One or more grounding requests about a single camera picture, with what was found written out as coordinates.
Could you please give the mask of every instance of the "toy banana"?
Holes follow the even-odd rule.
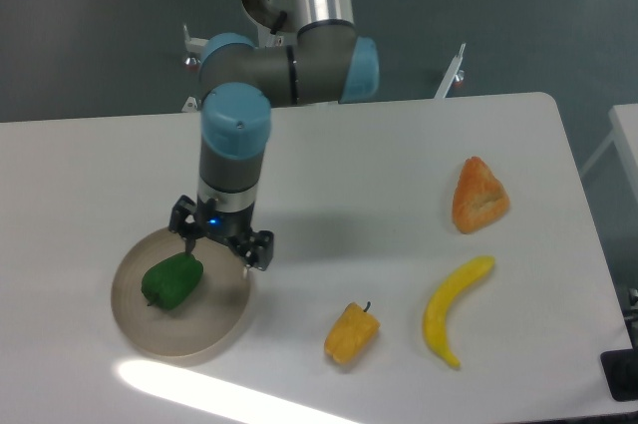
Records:
[[[492,256],[477,256],[450,274],[430,298],[423,314],[423,336],[428,346],[454,369],[461,363],[450,351],[446,331],[446,315],[455,298],[468,286],[489,274],[494,266]]]

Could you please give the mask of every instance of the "round tray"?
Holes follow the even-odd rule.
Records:
[[[111,289],[116,323],[138,348],[165,357],[191,356],[219,342],[241,318],[250,295],[250,273],[232,252],[200,239],[193,252],[203,276],[192,294],[171,311],[148,306],[142,277],[160,261],[184,251],[167,229],[150,234],[125,256]]]

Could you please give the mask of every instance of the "robotic arm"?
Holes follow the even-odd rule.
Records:
[[[280,16],[297,30],[295,45],[256,48],[224,33],[204,47],[197,202],[182,196],[168,227],[186,241],[187,253],[208,237],[261,270],[272,259],[274,236],[254,231],[251,219],[271,107],[359,101],[379,85],[375,44],[357,35],[350,0],[294,0]]]

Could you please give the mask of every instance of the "green bell pepper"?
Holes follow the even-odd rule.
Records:
[[[203,265],[192,254],[181,252],[153,266],[142,278],[142,294],[162,309],[179,306],[195,289]]]

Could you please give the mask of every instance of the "bread slice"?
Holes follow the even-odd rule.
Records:
[[[496,221],[507,210],[507,192],[489,167],[479,157],[466,160],[452,202],[452,220],[459,231],[474,232]]]

